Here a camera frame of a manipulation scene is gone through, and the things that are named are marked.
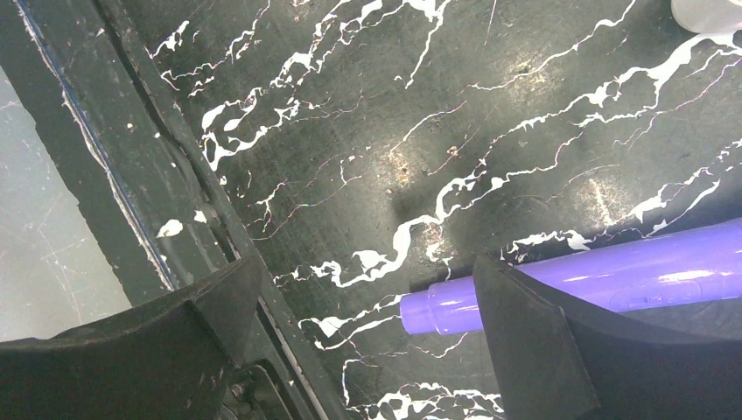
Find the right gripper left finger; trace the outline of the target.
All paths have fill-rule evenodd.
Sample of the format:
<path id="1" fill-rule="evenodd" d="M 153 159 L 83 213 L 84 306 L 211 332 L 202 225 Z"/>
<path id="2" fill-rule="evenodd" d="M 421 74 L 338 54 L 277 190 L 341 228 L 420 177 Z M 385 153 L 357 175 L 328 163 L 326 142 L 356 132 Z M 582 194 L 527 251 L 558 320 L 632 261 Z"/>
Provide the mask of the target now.
<path id="1" fill-rule="evenodd" d="M 215 418 L 246 361 L 261 281 L 242 258 L 50 339 L 5 341 L 2 418 Z"/>

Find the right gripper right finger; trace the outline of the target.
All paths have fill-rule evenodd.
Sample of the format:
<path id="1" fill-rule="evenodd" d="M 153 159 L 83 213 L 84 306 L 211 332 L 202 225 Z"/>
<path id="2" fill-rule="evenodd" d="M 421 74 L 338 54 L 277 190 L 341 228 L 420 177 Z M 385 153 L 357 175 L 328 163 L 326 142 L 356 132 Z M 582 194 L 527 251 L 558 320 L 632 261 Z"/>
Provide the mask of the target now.
<path id="1" fill-rule="evenodd" d="M 615 313 L 490 256 L 473 280 L 507 418 L 740 418 L 739 299 Z"/>

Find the purple microphone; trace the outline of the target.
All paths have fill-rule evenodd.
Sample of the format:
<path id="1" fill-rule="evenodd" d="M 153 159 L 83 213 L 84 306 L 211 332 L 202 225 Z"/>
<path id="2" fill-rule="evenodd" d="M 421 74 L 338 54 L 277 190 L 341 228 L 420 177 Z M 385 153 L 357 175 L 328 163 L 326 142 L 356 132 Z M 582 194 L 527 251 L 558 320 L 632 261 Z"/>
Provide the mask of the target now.
<path id="1" fill-rule="evenodd" d="M 517 266 L 552 288 L 612 312 L 738 298 L 741 220 Z M 450 335 L 482 329 L 472 276 L 434 283 L 400 302 L 404 330 Z"/>

